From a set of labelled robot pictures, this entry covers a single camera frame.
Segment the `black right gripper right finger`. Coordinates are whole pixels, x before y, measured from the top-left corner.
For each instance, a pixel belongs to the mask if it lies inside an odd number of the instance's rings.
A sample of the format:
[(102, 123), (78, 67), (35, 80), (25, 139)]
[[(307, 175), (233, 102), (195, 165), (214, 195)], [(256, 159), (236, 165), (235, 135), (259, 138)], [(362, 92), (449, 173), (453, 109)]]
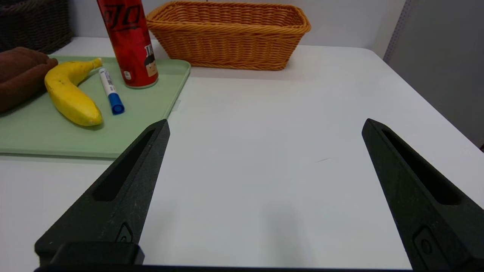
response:
[(413, 270), (483, 271), (483, 209), (385, 124), (362, 137)]

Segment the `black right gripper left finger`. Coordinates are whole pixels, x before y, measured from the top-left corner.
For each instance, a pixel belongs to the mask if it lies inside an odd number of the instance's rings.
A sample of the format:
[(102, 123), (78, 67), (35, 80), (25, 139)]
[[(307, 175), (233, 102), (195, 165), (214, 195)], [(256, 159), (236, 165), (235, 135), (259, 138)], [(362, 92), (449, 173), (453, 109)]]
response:
[(35, 243), (40, 265), (142, 264), (139, 242), (171, 135), (148, 126)]

